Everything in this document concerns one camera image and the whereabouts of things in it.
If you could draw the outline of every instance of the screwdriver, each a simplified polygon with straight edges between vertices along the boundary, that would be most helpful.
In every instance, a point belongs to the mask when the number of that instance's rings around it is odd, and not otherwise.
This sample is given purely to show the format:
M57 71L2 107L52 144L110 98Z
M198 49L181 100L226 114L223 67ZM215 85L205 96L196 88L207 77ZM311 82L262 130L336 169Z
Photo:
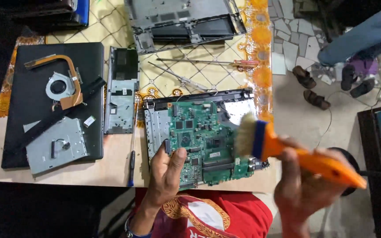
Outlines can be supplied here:
M187 60L187 59L161 59L157 58L159 61L183 61L183 62L195 62L195 63L228 63L232 66L241 66L241 67L249 67L256 68L258 66L258 61L252 60L234 60L234 61L209 61L209 60Z
M133 174L135 172L135 139L136 131L138 130L138 111L139 111L139 101L136 106L136 120L135 120L135 130L133 131L133 142L132 142L132 152L130 153L130 162L129 162L129 181L127 182L128 187L133 187Z
M202 85L202 84L193 82L192 80L190 80L190 79L188 79L188 78L185 78L185 77L182 77L182 76L180 76L180 75L177 75L177 74L173 73L172 71L170 71L170 70L166 70L166 69L164 69L164 68L161 68L160 66L155 65L155 64L153 64L153 63L151 63L151 62L148 62L148 63L152 64L153 66L155 66L155 67L157 67L157 68L159 68L159 69L162 69L162 70L166 71L167 73L170 73L170 74L176 76L177 78L180 79L180 81L184 81L184 82L186 82L186 83L188 83L188 84L191 84L191 85L193 85L193 86L195 86L196 88L199 88L199 89L201 89L201 90L208 90L208 88L205 87L205 86Z

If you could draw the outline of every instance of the green circuit board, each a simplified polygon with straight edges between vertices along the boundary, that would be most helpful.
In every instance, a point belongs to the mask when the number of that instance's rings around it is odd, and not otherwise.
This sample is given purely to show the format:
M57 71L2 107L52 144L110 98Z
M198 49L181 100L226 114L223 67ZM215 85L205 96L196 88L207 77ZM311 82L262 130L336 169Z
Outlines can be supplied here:
M169 147L184 147L188 156L180 175L180 190L209 186L250 177L254 172L248 157L235 155L235 131L217 117L213 102L169 103Z

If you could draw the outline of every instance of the white label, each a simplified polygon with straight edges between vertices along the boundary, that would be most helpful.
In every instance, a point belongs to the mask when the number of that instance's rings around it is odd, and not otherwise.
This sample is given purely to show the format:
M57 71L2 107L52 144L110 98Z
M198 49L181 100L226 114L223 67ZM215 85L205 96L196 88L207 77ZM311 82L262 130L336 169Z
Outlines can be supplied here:
M86 119L86 121L83 124L85 124L86 127L89 127L90 125L92 125L93 122L95 122L95 120L95 117L89 116L89 118Z
M210 158L220 156L220 152L212 153L209 155Z

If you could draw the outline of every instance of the purple cloth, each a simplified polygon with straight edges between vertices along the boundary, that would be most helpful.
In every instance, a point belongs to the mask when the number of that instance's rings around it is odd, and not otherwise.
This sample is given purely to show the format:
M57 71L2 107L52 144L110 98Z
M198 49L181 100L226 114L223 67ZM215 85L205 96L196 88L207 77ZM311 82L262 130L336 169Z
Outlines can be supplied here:
M360 60L358 58L352 58L349 61L350 65L353 65L355 67L355 74L360 76L366 76L369 74L377 74L378 70L378 64L375 59L369 59L369 60Z

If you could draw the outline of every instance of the blue brush band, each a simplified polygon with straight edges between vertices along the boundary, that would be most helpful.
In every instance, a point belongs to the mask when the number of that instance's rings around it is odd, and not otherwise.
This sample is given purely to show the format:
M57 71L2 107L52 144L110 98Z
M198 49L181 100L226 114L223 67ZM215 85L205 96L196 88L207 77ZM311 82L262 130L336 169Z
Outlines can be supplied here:
M267 122L257 121L255 123L254 143L252 144L252 155L260 159L262 155L262 148L264 147L264 133Z

